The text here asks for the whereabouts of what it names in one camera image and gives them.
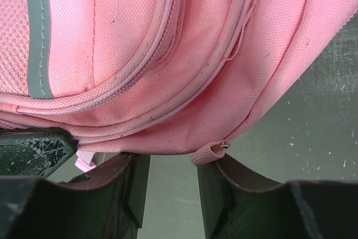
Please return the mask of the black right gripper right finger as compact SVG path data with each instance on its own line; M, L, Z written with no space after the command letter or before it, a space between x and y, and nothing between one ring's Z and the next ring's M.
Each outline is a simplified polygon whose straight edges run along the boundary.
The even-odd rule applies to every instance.
M229 155L197 169L206 238L356 238L357 182L268 179Z

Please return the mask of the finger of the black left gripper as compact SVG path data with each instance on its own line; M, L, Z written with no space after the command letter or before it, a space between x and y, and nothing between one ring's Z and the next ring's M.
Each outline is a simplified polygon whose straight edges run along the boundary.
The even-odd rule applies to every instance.
M1 175L49 177L77 152L60 128L1 129Z

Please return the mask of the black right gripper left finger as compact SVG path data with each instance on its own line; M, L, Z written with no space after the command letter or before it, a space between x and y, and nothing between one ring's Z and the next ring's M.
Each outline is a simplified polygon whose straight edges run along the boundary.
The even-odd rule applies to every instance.
M1 177L2 238L136 238L150 156L121 153L68 182Z

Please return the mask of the pink student backpack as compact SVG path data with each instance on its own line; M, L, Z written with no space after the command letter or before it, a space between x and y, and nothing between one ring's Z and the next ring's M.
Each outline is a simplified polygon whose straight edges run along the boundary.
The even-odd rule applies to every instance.
M1 127L203 165L356 11L357 0L1 0Z

